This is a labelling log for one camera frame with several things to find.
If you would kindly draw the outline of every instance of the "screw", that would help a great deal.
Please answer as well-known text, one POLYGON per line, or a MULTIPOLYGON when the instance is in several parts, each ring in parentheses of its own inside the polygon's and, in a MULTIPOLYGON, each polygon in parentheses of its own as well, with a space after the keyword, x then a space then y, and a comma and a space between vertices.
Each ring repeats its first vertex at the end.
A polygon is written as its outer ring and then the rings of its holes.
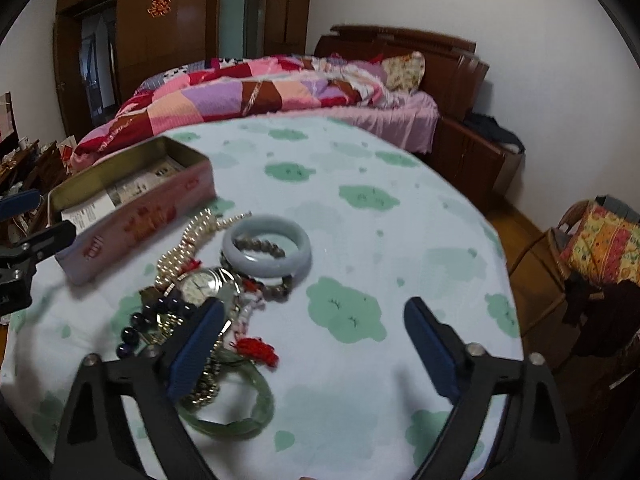
POLYGON ((160 355, 160 347, 158 345, 149 345, 144 350, 145 357, 154 358, 160 355))
POLYGON ((486 350, 480 343, 469 343, 466 346, 466 351, 471 357, 480 357, 486 354, 486 350))
POLYGON ((545 363, 545 357, 538 352, 533 352, 533 354, 529 354, 529 361, 533 365, 542 366, 545 363))
POLYGON ((98 354, 89 354, 82 359, 84 366, 95 366, 100 362, 100 356, 98 354))

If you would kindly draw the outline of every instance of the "purple bead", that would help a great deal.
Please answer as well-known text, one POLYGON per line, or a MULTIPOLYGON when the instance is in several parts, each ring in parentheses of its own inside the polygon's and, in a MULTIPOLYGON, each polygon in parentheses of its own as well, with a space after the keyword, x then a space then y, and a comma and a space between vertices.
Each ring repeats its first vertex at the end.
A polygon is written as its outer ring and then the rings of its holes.
POLYGON ((180 309, 180 317, 189 319, 196 312, 197 307, 193 303, 185 303, 180 309))
POLYGON ((138 334, 138 331, 132 326, 124 327, 122 329, 122 332, 120 333, 120 338, 123 342, 133 346, 134 348, 138 346, 138 342, 140 341, 140 335, 138 334))
POLYGON ((127 343, 122 343, 116 348, 116 355, 118 356, 118 359, 126 359, 127 357, 131 357, 133 355, 133 346, 127 343))
POLYGON ((156 306, 155 304, 144 304, 142 306, 142 315, 146 317, 149 321, 153 321, 156 319, 156 306))
POLYGON ((149 320, 141 312, 134 312, 131 314, 129 322, 133 328, 140 332, 149 328, 149 320))
POLYGON ((180 314, 180 306, 182 305, 182 302, 178 300, 178 298, 168 298, 168 300, 167 311, 169 314, 173 314, 174 316, 180 314))
POLYGON ((166 314, 169 308, 168 303, 169 302, 167 298, 164 298, 164 297, 156 301, 156 305, 155 305, 156 314, 166 314))

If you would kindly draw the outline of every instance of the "jade bangle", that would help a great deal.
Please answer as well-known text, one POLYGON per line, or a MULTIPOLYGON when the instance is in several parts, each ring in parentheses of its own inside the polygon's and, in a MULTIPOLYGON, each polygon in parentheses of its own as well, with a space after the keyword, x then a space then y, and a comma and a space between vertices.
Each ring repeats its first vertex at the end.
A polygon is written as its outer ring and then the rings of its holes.
POLYGON ((262 431, 273 418, 274 412, 273 394, 269 384, 254 364, 246 359, 238 358, 237 355, 225 349, 220 351, 220 357, 222 358, 220 363, 225 372, 239 372, 256 389, 258 395, 251 415, 228 424, 209 422, 200 420, 183 400, 177 406, 178 414, 194 430, 207 436, 248 436, 262 431))
POLYGON ((304 229, 295 222, 274 215, 254 215, 233 224, 225 232, 222 253, 237 272, 253 278, 282 278, 295 275, 311 260, 311 241, 304 229), (287 237, 298 247, 293 254, 274 260, 254 258, 241 252, 236 238, 255 238, 265 234, 287 237))

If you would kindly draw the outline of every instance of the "pink tin box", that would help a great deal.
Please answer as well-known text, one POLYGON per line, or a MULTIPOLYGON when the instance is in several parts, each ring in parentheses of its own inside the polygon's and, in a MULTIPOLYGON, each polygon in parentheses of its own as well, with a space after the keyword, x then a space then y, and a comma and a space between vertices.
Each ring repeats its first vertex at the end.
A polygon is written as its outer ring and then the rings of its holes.
POLYGON ((207 156, 166 136, 141 142, 49 193, 49 225, 69 219, 78 230, 56 259, 71 282, 81 285, 215 195, 207 156))

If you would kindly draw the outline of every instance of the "red string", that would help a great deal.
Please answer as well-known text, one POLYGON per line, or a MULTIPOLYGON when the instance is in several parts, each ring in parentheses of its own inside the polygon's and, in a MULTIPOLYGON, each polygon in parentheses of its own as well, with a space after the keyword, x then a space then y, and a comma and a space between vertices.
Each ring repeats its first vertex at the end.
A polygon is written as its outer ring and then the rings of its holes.
POLYGON ((192 258, 186 264, 184 264, 184 266, 182 267, 182 273, 184 274, 185 272, 190 272, 191 270, 196 270, 201 265, 202 265, 202 262, 200 260, 194 260, 192 258))
POLYGON ((258 292, 260 290, 253 280, 242 280, 242 284, 244 285, 244 290, 249 292, 258 292))
POLYGON ((280 359, 273 351, 273 346, 267 345, 259 337, 245 337, 231 345, 240 355, 263 362, 271 368, 275 368, 280 359))

